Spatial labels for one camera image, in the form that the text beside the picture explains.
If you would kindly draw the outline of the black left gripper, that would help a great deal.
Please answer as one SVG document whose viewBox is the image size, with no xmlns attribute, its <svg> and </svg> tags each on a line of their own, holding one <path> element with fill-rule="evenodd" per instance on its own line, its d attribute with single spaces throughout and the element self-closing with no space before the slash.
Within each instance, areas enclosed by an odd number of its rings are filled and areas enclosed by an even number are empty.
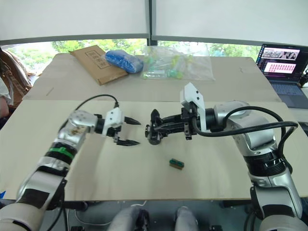
<svg viewBox="0 0 308 231">
<path fill-rule="evenodd" d="M 127 116 L 124 117 L 124 122 L 130 125 L 141 125 L 138 120 Z M 117 128 L 110 127 L 107 131 L 107 136 L 113 138 L 113 142 L 120 146 L 135 146 L 140 144 L 138 141 L 134 140 L 121 140 L 119 137 L 119 132 L 121 131 L 121 128 L 121 126 Z"/>
</svg>

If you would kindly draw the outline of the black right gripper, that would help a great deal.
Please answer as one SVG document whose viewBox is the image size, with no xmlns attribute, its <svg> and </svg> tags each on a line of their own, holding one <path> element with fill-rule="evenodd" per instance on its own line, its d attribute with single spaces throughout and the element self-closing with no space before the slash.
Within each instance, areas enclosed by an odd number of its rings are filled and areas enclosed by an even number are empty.
<svg viewBox="0 0 308 231">
<path fill-rule="evenodd" d="M 200 129 L 200 117 L 197 114 L 197 106 L 194 103 L 190 103 L 188 110 L 185 107 L 181 109 L 181 115 L 171 115 L 161 118 L 159 122 L 160 126 L 156 128 L 156 132 L 160 133 L 162 136 L 184 132 L 185 139 L 191 140 L 193 135 L 197 135 L 196 129 L 193 127 L 192 123 L 193 118 L 196 119 L 197 127 Z"/>
</svg>

